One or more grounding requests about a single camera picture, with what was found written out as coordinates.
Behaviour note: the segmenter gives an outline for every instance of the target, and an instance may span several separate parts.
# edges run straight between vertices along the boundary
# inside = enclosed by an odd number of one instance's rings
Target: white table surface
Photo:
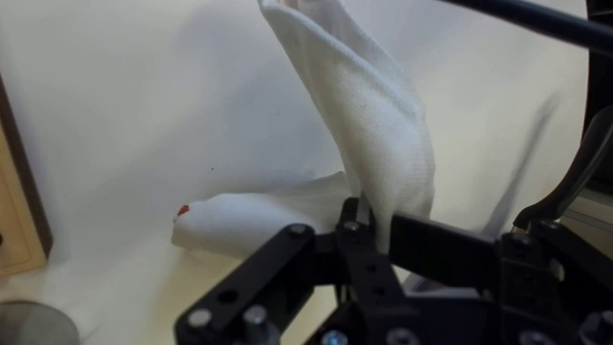
[[[515,214],[561,179],[585,50],[434,0],[346,2],[426,103],[434,219],[485,223],[556,91]],[[583,1],[541,2],[585,16]],[[0,281],[0,298],[69,311],[87,345],[172,344],[177,315],[236,266],[170,244],[182,204],[341,168],[256,0],[0,0],[0,71],[56,239],[49,266]],[[318,290],[283,343],[331,308]]]

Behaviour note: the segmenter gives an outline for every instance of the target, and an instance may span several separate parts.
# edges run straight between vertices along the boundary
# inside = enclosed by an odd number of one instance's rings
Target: wooden frame
[[[47,263],[53,238],[0,77],[0,278]]]

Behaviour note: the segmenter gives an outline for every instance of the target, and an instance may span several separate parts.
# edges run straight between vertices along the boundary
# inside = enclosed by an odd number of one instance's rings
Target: white backdrop
[[[585,50],[434,0],[346,2],[426,104],[434,219],[484,224],[557,91],[515,213],[555,186],[581,134]],[[172,343],[178,313],[236,264],[170,245],[182,204],[341,169],[255,0],[0,0],[0,71],[56,239],[50,266],[0,297],[76,310],[98,328],[87,344]],[[323,294],[303,324],[329,310]]]

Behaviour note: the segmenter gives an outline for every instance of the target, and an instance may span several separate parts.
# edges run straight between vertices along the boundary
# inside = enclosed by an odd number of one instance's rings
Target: red mark
[[[177,213],[177,217],[187,213],[189,211],[189,206],[188,205],[183,205],[183,207],[181,207],[181,209],[179,210],[179,213]]]

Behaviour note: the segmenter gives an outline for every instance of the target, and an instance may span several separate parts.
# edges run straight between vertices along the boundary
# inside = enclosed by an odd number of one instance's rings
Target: black cable
[[[613,29],[522,0],[441,0],[477,10],[523,28],[613,55]]]

